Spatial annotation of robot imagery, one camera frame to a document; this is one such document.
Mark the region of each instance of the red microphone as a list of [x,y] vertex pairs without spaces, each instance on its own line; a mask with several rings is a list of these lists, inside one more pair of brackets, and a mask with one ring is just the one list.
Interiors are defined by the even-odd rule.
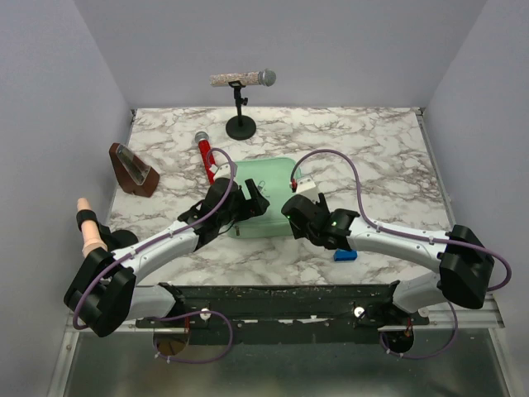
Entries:
[[[213,184],[213,182],[215,182],[215,179],[213,178],[215,174],[213,174],[212,171],[207,166],[207,160],[206,160],[206,155],[212,148],[211,146],[209,146],[208,139],[209,139],[209,136],[204,131],[199,131],[195,135],[195,142],[197,142],[198,149],[200,149],[200,154],[202,155],[202,161],[204,163],[204,168],[206,168],[206,174],[207,174],[207,178],[209,179],[209,184]],[[215,159],[213,158],[213,154],[209,155],[209,164],[211,165],[215,164]]]

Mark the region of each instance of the black stand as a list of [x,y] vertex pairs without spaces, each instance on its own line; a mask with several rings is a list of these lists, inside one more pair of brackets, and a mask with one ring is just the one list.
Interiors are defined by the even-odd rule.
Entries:
[[242,105],[248,104],[248,98],[241,96],[241,88],[244,88],[240,81],[231,81],[230,87],[233,88],[233,98],[235,99],[235,106],[237,107],[237,115],[228,120],[226,124],[226,132],[230,138],[238,141],[244,141],[245,139],[251,138],[257,126],[251,117],[242,115]]

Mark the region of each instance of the marble tabletop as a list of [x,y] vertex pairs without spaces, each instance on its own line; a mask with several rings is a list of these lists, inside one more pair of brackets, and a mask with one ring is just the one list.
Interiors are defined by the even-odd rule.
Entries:
[[[118,187],[110,226],[149,237],[176,220],[207,192],[202,159],[193,141],[206,131],[212,146],[233,160],[287,156],[337,149],[358,167],[367,214],[397,225],[448,229],[449,222],[415,112],[409,108],[244,108],[256,134],[234,141],[225,132],[234,108],[140,109],[128,147],[160,173],[151,198]],[[216,154],[217,163],[222,155]],[[357,210],[348,165],[333,155],[302,164],[326,195],[329,208]],[[406,261],[360,252],[353,262],[334,262],[332,251],[293,237],[218,239],[192,255],[170,262],[143,285],[369,284],[409,280],[427,272]]]

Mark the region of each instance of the microphone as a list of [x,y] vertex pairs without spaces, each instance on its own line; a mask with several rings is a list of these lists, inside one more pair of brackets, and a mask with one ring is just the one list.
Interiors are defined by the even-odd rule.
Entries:
[[209,76],[212,87],[228,87],[232,81],[240,81],[243,85],[264,85],[269,87],[275,83],[275,72],[265,69],[260,72],[226,73]]

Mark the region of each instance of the mint green container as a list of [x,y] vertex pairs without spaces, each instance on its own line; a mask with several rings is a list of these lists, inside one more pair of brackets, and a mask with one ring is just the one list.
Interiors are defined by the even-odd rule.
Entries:
[[[292,236],[290,224],[281,213],[281,208],[294,195],[290,189],[290,173],[296,162],[288,157],[274,157],[236,161],[236,164],[237,182],[242,185],[246,198],[250,197],[250,193],[244,181],[253,179],[270,206],[260,217],[237,222],[227,235],[232,238]],[[301,170],[298,168],[295,178],[300,176]]]

